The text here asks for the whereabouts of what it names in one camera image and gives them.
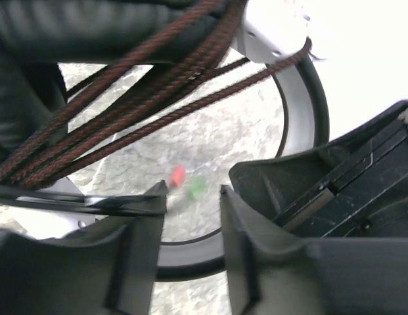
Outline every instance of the red object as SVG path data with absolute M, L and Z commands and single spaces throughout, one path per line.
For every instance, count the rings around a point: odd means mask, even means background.
M 185 181 L 186 170 L 182 165 L 177 166 L 170 177 L 170 186 L 180 188 Z

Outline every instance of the circular frame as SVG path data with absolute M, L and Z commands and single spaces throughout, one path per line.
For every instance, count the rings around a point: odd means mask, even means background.
M 284 131 L 276 157 L 309 150 L 329 141 L 329 112 L 323 86 L 309 56 L 273 75 L 284 107 Z M 224 270 L 221 229 L 188 241 L 162 242 L 158 282 L 210 276 Z

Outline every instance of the green object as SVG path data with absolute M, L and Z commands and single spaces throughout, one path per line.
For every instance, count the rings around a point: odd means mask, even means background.
M 194 200 L 201 198 L 206 193 L 206 181 L 204 177 L 192 178 L 187 183 L 187 192 L 189 197 Z

